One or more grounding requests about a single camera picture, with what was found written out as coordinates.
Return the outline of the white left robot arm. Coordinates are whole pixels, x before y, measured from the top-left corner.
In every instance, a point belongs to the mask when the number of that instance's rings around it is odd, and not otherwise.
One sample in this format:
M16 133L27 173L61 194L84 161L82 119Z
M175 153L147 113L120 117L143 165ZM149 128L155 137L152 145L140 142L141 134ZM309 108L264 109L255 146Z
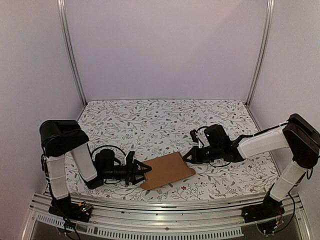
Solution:
M70 217L75 211L74 205L65 199L70 195L65 170L67 153L71 153L80 177L90 190L112 179L135 185L152 170L151 166L134 158L134 151L124 155L124 163L115 157L112 145L90 151L89 137L75 120L46 120L40 125L39 133L43 150L42 170L57 200L54 207L63 217Z

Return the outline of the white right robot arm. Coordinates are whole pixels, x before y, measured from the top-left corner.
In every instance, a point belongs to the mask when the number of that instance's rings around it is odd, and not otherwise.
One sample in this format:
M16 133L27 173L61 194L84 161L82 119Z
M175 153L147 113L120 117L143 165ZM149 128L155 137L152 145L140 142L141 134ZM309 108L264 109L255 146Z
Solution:
M193 146L182 158L191 164L212 163L222 159L228 163L238 163L256 155L279 149L289 149L292 161L279 179L270 188L265 202L259 206L262 218L269 218L278 210L281 202L298 181L318 163L320 153L320 133L299 114L291 114L287 121L251 135L240 135L231 140L224 127L214 124L204 127L208 145L197 137L197 130L190 136Z

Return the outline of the brown cardboard box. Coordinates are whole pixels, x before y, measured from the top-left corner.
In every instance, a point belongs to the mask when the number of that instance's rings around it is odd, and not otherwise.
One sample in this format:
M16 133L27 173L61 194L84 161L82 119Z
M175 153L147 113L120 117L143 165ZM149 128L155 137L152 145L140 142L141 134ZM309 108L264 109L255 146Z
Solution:
M144 173L145 181L140 184L143 190L163 187L196 174L196 171L185 163L180 152L146 160L143 163L151 167L151 171Z

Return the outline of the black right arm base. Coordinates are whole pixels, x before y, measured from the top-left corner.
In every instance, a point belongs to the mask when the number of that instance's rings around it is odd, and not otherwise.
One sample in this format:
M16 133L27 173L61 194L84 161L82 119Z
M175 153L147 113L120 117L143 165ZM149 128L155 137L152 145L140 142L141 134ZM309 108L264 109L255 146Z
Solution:
M284 223L285 213L283 202L278 202L271 198L269 192L264 197L262 203L248 205L241 209L241 216L244 219L244 222L252 223L273 218L273 220L264 221L256 224L256 227L259 230L259 232L265 236L274 235L285 230L291 224L296 211L296 202L293 196L290 193L288 193L288 196L290 197L293 203L293 212L288 222L281 228L280 225Z

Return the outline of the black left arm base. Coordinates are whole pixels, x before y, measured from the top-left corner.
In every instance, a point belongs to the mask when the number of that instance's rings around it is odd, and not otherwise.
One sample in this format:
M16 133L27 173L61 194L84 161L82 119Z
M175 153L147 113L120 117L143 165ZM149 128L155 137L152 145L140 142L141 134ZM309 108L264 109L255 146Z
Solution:
M88 223L93 211L93 206L85 201L73 203L71 196L62 199L52 198L48 212L68 220Z

